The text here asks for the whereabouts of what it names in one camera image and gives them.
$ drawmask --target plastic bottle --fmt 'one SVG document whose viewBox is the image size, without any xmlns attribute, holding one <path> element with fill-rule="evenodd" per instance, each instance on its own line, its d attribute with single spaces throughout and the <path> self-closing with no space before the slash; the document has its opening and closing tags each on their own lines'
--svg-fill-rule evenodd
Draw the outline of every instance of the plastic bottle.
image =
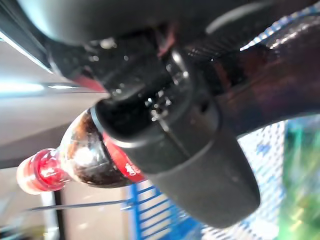
<svg viewBox="0 0 320 240">
<path fill-rule="evenodd" d="M 107 135 L 101 135 L 89 110 L 65 132 L 60 146 L 25 159 L 17 169 L 17 182 L 32 195 L 57 191 L 69 181 L 99 188 L 117 188 L 144 180 L 141 171 Z"/>
<path fill-rule="evenodd" d="M 320 115 L 289 120 L 278 240 L 320 240 Z"/>
</svg>

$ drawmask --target white wall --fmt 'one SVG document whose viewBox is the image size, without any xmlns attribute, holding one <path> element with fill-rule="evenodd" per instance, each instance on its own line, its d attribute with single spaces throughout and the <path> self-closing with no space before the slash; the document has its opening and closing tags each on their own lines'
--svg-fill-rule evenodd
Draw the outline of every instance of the white wall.
<svg viewBox="0 0 320 240">
<path fill-rule="evenodd" d="M 125 188 L 103 189 L 70 182 L 62 191 L 64 204 L 83 204 L 125 199 Z M 128 212 L 124 205 L 64 210 L 67 240 L 128 240 Z"/>
</svg>

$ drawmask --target fluorescent light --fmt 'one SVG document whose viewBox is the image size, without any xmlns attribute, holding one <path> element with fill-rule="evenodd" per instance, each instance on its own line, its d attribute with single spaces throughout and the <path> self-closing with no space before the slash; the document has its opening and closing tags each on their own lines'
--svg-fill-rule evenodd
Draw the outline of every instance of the fluorescent light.
<svg viewBox="0 0 320 240">
<path fill-rule="evenodd" d="M 44 86 L 34 83 L 0 82 L 1 93 L 30 93 L 44 90 Z"/>
<path fill-rule="evenodd" d="M 76 86 L 63 86 L 63 85 L 54 85 L 54 86 L 48 86 L 51 89 L 73 89 L 76 88 Z"/>
</svg>

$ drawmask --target shopping cart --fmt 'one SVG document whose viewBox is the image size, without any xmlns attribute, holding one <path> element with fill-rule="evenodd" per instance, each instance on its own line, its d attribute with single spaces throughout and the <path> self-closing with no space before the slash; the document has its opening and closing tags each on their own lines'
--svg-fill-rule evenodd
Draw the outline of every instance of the shopping cart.
<svg viewBox="0 0 320 240">
<path fill-rule="evenodd" d="M 227 229 L 197 222 L 177 208 L 148 181 L 130 187 L 133 240 L 273 240 L 284 197 L 282 164 L 285 122 L 259 129 L 239 139 L 261 192 L 259 209 Z"/>
</svg>

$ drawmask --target coca-cola bottle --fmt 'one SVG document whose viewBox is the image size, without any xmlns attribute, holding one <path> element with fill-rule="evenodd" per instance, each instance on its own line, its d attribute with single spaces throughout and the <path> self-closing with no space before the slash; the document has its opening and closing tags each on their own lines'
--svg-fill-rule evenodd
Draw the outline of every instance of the coca-cola bottle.
<svg viewBox="0 0 320 240">
<path fill-rule="evenodd" d="M 71 180 L 117 188 L 144 177 L 127 155 L 98 131 L 90 110 L 86 110 L 66 130 L 58 148 L 39 151 L 17 169 L 18 184 L 33 195 L 60 190 Z"/>
</svg>

